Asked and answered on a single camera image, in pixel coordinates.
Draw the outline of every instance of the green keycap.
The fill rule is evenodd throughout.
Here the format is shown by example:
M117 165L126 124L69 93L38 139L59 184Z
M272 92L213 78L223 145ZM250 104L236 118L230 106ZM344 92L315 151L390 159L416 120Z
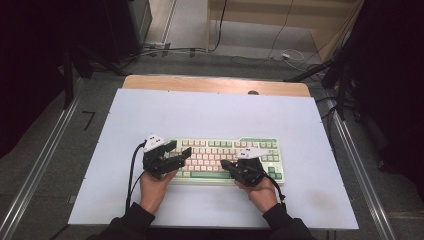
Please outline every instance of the green keycap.
M217 179L229 179L229 172L191 172L192 178L217 178Z

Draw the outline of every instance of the mechanical keyboard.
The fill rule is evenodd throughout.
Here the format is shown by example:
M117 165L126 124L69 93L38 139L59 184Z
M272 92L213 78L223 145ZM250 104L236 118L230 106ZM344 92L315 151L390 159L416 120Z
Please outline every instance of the mechanical keyboard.
M264 170L278 184L284 183L284 172L281 161L280 144L274 138L243 137L231 139L188 139L171 138L177 141L177 147L167 157L181 154L192 147L192 155L185 160L171 181L173 184L233 185L230 173L222 169L220 160L236 162L236 155L246 147L271 150L272 155L259 157Z

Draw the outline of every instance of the white surface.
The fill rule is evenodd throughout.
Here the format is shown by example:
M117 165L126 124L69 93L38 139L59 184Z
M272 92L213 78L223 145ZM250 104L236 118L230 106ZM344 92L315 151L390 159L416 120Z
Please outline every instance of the white surface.
M69 224L108 224L123 215L132 154L153 133L165 140L278 138L288 213L309 228L358 228L312 98L128 89L115 96ZM133 181L142 156L139 151ZM139 195L137 186L133 201ZM188 185L168 187L152 225L267 227L237 187Z

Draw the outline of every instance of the black cable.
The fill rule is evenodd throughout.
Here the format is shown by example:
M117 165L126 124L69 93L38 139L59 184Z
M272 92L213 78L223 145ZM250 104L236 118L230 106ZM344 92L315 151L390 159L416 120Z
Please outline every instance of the black cable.
M268 174L264 174L264 176L266 177L266 178L268 178L271 182L272 182L272 184L274 185L274 187L277 189L277 191L278 191L278 197L280 198L280 203L281 203L281 206L283 207L283 209L284 209L284 211L286 211L287 212L287 207L286 207L286 202L285 202L285 199L286 199L286 196L285 195L283 195L282 193L281 193L281 189L280 189L280 186L278 185L278 183L272 178L272 177L270 177Z
M287 19L289 18L289 15L290 15L291 9L292 9L292 7L293 7L293 2L294 2L294 0L292 0L292 2L291 2L291 4L290 4L290 8L289 8L289 11L287 12L286 19L284 20L283 27L282 27L282 28L280 29L280 31L278 32L277 36L275 36L275 38L274 38L274 42L272 43L271 51L269 52L267 59L269 59L269 56L271 56L271 53L272 53L272 51L274 50L274 46L275 46L275 43L277 42L278 36L280 36L280 33L281 33L281 32L283 31L283 29L286 27Z
M268 178L271 181L271 183L274 185L274 187L278 191L278 197L280 198L281 206L283 207L284 211L287 212L287 207L286 207L286 202L285 202L286 196L283 195L283 193L281 192L281 189L280 189L280 186L278 185L278 183L272 177L270 177L265 171L259 171L259 170L255 169L255 168L248 167L248 166L243 166L243 167L246 168L246 169L249 169L249 170L251 170L253 172L259 173L259 174L261 174L262 176Z
M333 149L333 155L334 155L334 159L337 162L337 158L336 158L336 148L334 146L334 142L333 142L333 137L331 136L331 123L333 122L333 117L334 117L334 113L336 112L337 108L333 107L330 110L330 116L327 118L327 129L328 129L328 140L330 142L331 148Z
M326 98L321 98L315 101L315 103L319 103L325 100L337 100L337 97L326 97Z
M127 201L126 201L126 204L125 204L125 212L128 211L128 209L130 208L130 203L131 203L131 194L132 194L131 187L132 187L132 176L133 176L133 171L134 171L135 158L137 157L138 150L140 150L140 148L144 147L146 145L146 142L147 142L147 140L145 140L144 143L137 146L137 148L134 151L133 158L131 160L130 179L128 181L128 193L127 193Z
M66 224L65 226L63 226L59 232L57 232L53 237L50 238L50 240L55 240L57 237L59 237L60 234L62 234L68 227L70 227L70 224Z
M233 56L233 57L230 58L230 62L236 63L236 64L240 64L240 65L248 65L248 66L252 66L252 67L260 67L260 66L262 66L262 64L264 64L265 62L269 61L270 60L271 53L272 53L272 51L274 51L274 46L275 46L275 43L277 42L278 36L280 36L280 33L283 31L283 29L287 25L287 19L289 18L290 12L292 10L293 2L294 2L294 0L292 0L292 2L290 4L290 8L289 8L289 11L287 12L287 15L286 15L286 18L284 20L283 26L281 27L280 31L277 33L277 35L274 38L274 41L272 42L271 51L269 51L268 57L266 57L266 58L247 58L247 57L241 57L241 56ZM235 58L241 58L241 59L247 59L247 60L253 60L253 61L261 61L261 63L259 63L257 65L256 64L251 65L251 64L245 64L245 63L239 63L239 62L236 62L236 61L233 60Z
M225 13L225 8L226 8L226 7L227 7L227 0L225 0L224 8L222 9L221 21L220 21L220 23L219 23L218 41L216 42L215 48L214 48L213 50L211 50L211 52L214 52L214 51L218 48L219 43L221 42L221 29L222 29L222 22L223 22L223 20L224 20L224 13Z
M132 196L132 192L134 191L134 188L137 185L138 180L140 180L140 178L141 178L141 176L143 176L143 174L144 174L144 171L140 174L140 176L138 176L137 180L135 180L134 185L133 185L133 187L131 189L130 196Z
M297 67L301 67L303 64L305 64L306 62L308 62L309 59L311 59L313 56L315 56L316 54L318 54L324 47L326 47L328 44L330 44L331 40L333 40L333 38L342 30L343 26L346 25L344 27L344 30L345 30L347 28L347 26L348 26L348 24L346 24L346 23L349 22L353 18L353 16L355 15L355 12L356 12L356 10L358 10L359 6L360 6L360 2L358 2L358 4L355 6L355 9L352 11L350 17L347 18L346 21L343 22L343 24L340 26L339 30L336 33L334 33L334 35L327 41L327 43L324 46L322 46L316 53L312 54L308 59L306 59L306 61L304 61L302 64L300 64Z
M325 114L324 116L322 116L321 117L321 119L324 119L324 118L326 118L328 115L330 115L330 113L331 112L333 112L334 110L336 110L336 107L332 107L332 108L330 108L330 110L328 111L328 113L327 114Z

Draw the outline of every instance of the sleeve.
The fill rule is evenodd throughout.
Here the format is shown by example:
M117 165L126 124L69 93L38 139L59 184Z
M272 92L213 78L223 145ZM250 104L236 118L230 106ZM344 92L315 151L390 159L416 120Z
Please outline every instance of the sleeve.
M114 218L95 240L146 239L146 232L155 216L133 203L122 218Z
M309 229L299 218L290 217L280 204L276 204L262 215L271 227L270 240L299 239L314 240Z

